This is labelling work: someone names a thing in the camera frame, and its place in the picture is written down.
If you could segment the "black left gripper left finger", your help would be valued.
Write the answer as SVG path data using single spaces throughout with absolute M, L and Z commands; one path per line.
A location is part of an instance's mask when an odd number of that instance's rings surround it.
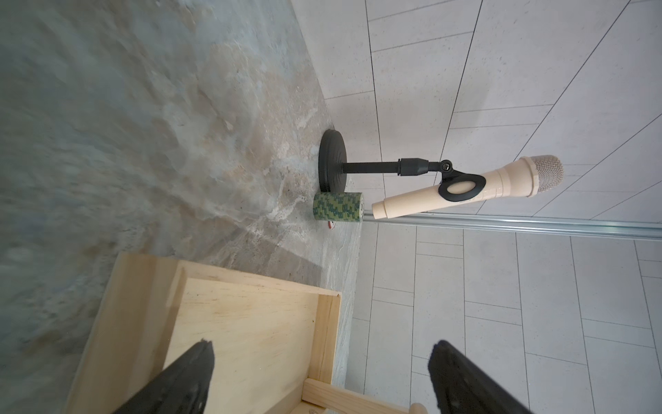
M 201 340 L 117 408 L 115 413 L 204 413 L 214 367 L 213 343 Z

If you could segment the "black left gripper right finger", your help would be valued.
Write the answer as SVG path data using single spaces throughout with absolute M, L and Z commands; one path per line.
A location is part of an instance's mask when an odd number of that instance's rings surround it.
M 428 371 L 441 413 L 531 414 L 447 341 L 434 345 Z

